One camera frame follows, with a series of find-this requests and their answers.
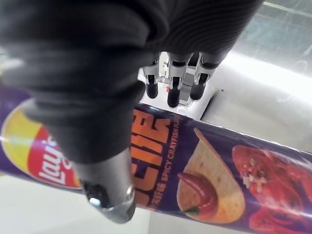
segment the lay's chip can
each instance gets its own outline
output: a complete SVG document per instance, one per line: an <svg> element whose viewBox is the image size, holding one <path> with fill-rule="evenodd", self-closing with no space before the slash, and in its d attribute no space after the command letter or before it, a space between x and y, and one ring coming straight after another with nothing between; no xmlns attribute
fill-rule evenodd
<svg viewBox="0 0 312 234"><path fill-rule="evenodd" d="M81 193L71 162L0 88L0 171ZM131 136L138 206L249 233L312 233L312 155L139 104Z"/></svg>

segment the glass surface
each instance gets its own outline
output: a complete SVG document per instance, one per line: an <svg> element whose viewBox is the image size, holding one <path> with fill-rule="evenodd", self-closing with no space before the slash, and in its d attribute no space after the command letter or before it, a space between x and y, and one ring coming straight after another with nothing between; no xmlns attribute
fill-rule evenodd
<svg viewBox="0 0 312 234"><path fill-rule="evenodd" d="M312 76L312 1L265 1L234 51Z"/></svg>

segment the robotic arm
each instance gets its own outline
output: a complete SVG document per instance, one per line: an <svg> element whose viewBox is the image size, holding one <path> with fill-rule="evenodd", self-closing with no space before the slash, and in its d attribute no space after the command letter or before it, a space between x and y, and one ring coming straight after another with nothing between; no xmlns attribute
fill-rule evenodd
<svg viewBox="0 0 312 234"><path fill-rule="evenodd" d="M157 95L158 56L170 55L169 106L187 63L201 52L191 98L199 99L262 0L3 0L0 45L7 85L33 99L41 122L73 163L88 201L124 223L135 210L129 152L133 108Z"/></svg>

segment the red crayfish image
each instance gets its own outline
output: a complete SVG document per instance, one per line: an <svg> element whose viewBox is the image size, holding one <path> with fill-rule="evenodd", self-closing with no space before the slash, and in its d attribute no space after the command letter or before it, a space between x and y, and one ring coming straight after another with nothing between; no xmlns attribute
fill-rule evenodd
<svg viewBox="0 0 312 234"><path fill-rule="evenodd" d="M309 169L294 164L276 153L246 146L235 146L232 157L243 184L262 208L249 219L251 229L264 234L312 233L304 217L305 208L298 192L303 188L312 203L312 175ZM310 232L292 230L301 223Z"/></svg>

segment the black rubber fingertip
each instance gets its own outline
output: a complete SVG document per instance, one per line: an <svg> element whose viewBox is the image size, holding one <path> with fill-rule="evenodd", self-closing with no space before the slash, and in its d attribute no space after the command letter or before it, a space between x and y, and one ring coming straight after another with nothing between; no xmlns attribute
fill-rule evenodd
<svg viewBox="0 0 312 234"><path fill-rule="evenodd" d="M180 90L170 89L168 92L167 103L170 107L176 107L180 102Z"/></svg>
<svg viewBox="0 0 312 234"><path fill-rule="evenodd" d="M193 84L191 88L190 98L193 100L200 99L203 96L204 90L205 86L203 86L202 84L199 85Z"/></svg>
<svg viewBox="0 0 312 234"><path fill-rule="evenodd" d="M156 98L158 95L158 85L157 84L147 84L146 94L149 98Z"/></svg>

